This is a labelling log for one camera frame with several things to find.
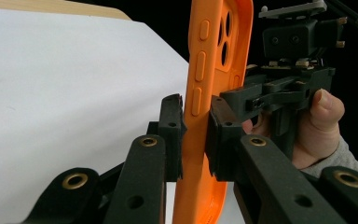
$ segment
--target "human hand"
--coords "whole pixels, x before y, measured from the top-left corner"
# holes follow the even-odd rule
[[[339,142],[338,122],[345,113],[345,106],[326,90],[317,90],[310,110],[299,114],[297,137],[293,148],[292,163],[304,169],[334,153]],[[263,112],[256,125],[246,120],[242,128],[246,133],[270,136],[270,114]]]

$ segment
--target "gray sleeve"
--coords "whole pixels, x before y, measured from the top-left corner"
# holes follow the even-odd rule
[[[332,155],[301,171],[319,178],[322,169],[328,166],[344,166],[358,172],[358,161],[350,152],[350,148],[342,136],[339,139],[337,150]]]

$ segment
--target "wooden surface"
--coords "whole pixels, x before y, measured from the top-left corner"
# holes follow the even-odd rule
[[[129,16],[116,8],[99,7],[65,0],[0,0],[0,8],[130,20]]]

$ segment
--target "black mechanical device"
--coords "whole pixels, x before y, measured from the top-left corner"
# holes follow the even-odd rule
[[[358,172],[327,167],[321,177],[291,163],[298,113],[320,88],[329,90],[335,68],[322,54],[340,41],[348,18],[317,21],[324,1],[260,12],[277,19],[263,33],[269,64],[250,68],[245,85],[214,96],[206,154],[211,175],[235,182],[246,223],[358,223]],[[134,139],[125,162],[105,174],[74,168],[58,175],[26,223],[164,223],[166,182],[182,177],[182,97],[161,102],[159,121]],[[241,123],[272,114],[271,137],[245,134]]]

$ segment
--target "orange phone case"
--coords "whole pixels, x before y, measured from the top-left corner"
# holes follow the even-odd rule
[[[212,95],[242,86],[254,17],[252,0],[193,0],[182,144],[183,179],[176,183],[172,223],[215,223],[227,182],[209,172],[205,141]]]

